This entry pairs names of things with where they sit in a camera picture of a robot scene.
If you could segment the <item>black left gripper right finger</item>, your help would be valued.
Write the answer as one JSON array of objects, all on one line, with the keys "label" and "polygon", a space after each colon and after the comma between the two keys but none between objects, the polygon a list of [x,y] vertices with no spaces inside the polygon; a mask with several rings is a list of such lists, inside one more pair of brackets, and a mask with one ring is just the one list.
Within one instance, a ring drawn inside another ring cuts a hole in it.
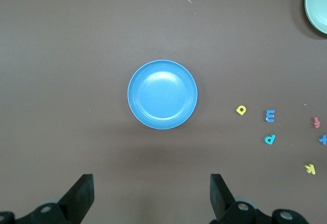
[{"label": "black left gripper right finger", "polygon": [[215,219],[211,223],[308,223],[299,213],[288,209],[276,209],[268,216],[248,202],[237,201],[220,174],[210,178],[210,201]]}]

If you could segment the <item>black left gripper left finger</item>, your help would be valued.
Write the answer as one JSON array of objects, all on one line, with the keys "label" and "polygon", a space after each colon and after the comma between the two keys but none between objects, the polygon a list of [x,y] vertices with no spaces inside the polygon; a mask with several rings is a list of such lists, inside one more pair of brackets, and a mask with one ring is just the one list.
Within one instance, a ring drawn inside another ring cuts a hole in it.
[{"label": "black left gripper left finger", "polygon": [[94,178],[84,174],[57,203],[43,204],[19,219],[1,212],[1,223],[81,223],[93,202]]}]

